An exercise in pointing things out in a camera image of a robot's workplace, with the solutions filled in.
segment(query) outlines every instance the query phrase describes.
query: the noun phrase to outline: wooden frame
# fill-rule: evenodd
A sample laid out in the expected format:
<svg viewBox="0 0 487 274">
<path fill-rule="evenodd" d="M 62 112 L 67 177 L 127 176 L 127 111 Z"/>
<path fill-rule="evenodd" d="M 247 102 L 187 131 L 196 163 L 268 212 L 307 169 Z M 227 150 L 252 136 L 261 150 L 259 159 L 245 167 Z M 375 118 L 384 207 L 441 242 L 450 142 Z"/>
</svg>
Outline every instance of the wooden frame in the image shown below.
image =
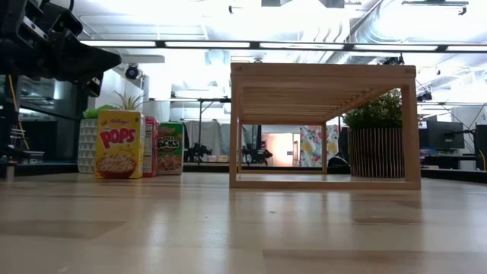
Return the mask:
<svg viewBox="0 0 487 274">
<path fill-rule="evenodd" d="M 421 189 L 415 77 L 415 67 L 405 65 L 231 64 L 230 188 Z M 343 180 L 326 175 L 325 164 L 317 172 L 299 172 L 315 177 L 297 175 L 295 180 L 276 175 L 267 180 L 249 173 L 277 172 L 241 169 L 242 125 L 322 126 L 326 163 L 326 121 L 394 88 L 401 89 L 403 99 L 404 180 Z"/>
</svg>

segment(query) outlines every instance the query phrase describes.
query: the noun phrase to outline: white plant pot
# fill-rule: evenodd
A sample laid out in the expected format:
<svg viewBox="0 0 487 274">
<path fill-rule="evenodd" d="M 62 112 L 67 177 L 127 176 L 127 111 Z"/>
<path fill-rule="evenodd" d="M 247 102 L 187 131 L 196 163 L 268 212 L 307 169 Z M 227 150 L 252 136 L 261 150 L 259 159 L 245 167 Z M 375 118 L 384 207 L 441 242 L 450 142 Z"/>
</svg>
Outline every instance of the white plant pot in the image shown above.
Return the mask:
<svg viewBox="0 0 487 274">
<path fill-rule="evenodd" d="M 97 153 L 98 119 L 83 119 L 79 127 L 78 171 L 94 174 L 94 160 Z"/>
</svg>

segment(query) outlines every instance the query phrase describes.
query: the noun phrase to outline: yellow wire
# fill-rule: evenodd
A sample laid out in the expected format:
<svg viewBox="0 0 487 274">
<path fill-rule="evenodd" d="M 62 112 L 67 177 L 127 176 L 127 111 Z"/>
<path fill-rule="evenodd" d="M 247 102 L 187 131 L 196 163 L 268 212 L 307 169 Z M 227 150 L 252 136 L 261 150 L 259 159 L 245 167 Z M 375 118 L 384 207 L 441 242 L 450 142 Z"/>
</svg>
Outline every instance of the yellow wire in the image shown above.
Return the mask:
<svg viewBox="0 0 487 274">
<path fill-rule="evenodd" d="M 482 159 L 484 160 L 484 171 L 487 171 L 487 169 L 485 169 L 485 156 L 484 156 L 484 154 L 482 153 L 482 151 L 480 149 L 479 149 L 479 152 L 480 152 L 480 154 L 482 156 Z"/>
<path fill-rule="evenodd" d="M 12 84 L 12 77 L 10 75 L 8 76 L 8 82 L 10 83 L 10 92 L 12 93 L 12 99 L 14 100 L 15 111 L 19 112 L 17 99 L 15 97 L 15 92 L 14 92 L 14 84 Z M 21 128 L 22 138 L 24 139 L 25 147 L 27 148 L 27 150 L 30 150 L 29 144 L 27 144 L 27 140 L 25 139 L 24 128 L 22 127 L 22 122 L 20 117 L 18 117 L 18 127 Z"/>
</svg>

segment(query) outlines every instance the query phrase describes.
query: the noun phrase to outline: striped plant pot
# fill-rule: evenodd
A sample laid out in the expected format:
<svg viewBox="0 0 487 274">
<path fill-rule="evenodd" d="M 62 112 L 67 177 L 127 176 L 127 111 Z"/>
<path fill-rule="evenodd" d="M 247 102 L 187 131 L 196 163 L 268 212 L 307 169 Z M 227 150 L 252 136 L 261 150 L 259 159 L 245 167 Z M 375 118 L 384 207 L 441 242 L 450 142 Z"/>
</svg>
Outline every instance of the striped plant pot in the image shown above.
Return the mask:
<svg viewBox="0 0 487 274">
<path fill-rule="evenodd" d="M 79 128 L 78 171 L 94 174 L 94 158 L 97 153 L 98 119 L 83 119 Z"/>
<path fill-rule="evenodd" d="M 403 129 L 351 129 L 349 154 L 352 176 L 404 177 Z"/>
</svg>

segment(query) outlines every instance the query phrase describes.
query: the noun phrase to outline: cereal box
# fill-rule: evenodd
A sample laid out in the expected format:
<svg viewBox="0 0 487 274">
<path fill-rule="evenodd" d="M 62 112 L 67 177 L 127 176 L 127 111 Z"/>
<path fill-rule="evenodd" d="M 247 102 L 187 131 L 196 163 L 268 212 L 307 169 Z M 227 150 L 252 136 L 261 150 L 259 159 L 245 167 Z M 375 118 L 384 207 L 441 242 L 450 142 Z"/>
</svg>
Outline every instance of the cereal box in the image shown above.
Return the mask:
<svg viewBox="0 0 487 274">
<path fill-rule="evenodd" d="M 158 175 L 158 128 L 154 117 L 145 117 L 144 177 Z"/>
<path fill-rule="evenodd" d="M 158 134 L 158 174 L 183 172 L 184 125 L 161 123 Z"/>
<path fill-rule="evenodd" d="M 98 117 L 95 177 L 142 177 L 145 119 L 138 111 L 103 110 Z"/>
</svg>

